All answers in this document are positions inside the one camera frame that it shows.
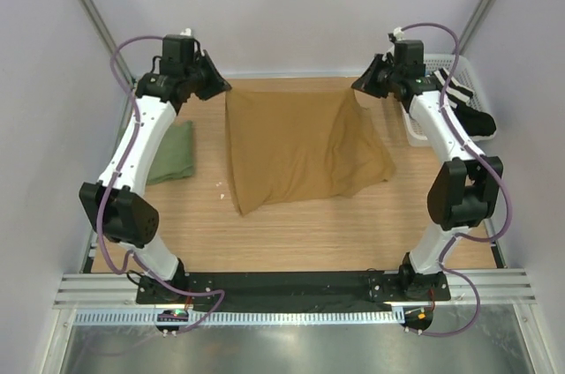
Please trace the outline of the tan tank top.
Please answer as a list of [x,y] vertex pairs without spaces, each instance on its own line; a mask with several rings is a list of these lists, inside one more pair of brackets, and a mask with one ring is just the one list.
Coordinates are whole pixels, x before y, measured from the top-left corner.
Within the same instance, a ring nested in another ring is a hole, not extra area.
[[388,181],[395,163],[350,88],[225,97],[228,181],[236,211],[336,196]]

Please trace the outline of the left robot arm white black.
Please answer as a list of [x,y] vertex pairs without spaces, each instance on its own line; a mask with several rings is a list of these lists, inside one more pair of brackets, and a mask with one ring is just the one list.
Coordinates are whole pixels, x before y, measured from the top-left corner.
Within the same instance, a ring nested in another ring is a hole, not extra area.
[[231,86],[191,29],[155,40],[162,51],[153,57],[151,70],[135,86],[117,81],[132,113],[107,167],[95,182],[81,185],[79,200],[108,268],[124,274],[133,260],[146,279],[157,283],[164,301],[178,303],[189,293],[187,276],[158,233],[158,211],[144,198],[148,174],[183,105],[192,96],[207,101]]

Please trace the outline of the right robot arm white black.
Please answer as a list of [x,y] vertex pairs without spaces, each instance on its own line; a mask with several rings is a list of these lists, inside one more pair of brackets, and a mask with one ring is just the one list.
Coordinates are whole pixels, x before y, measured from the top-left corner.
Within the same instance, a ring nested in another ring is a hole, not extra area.
[[426,74],[424,44],[394,40],[352,85],[377,98],[393,95],[425,133],[441,162],[427,194],[431,223],[398,272],[398,289],[408,300],[425,300],[444,284],[443,263],[459,239],[492,216],[502,163],[487,157],[457,120],[441,83]]

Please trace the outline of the green tank top blue trim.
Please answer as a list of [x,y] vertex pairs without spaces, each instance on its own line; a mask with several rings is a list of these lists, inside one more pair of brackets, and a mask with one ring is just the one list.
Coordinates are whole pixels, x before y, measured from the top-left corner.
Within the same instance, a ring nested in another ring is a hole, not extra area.
[[162,138],[147,176],[147,185],[184,179],[195,173],[193,122],[172,124]]

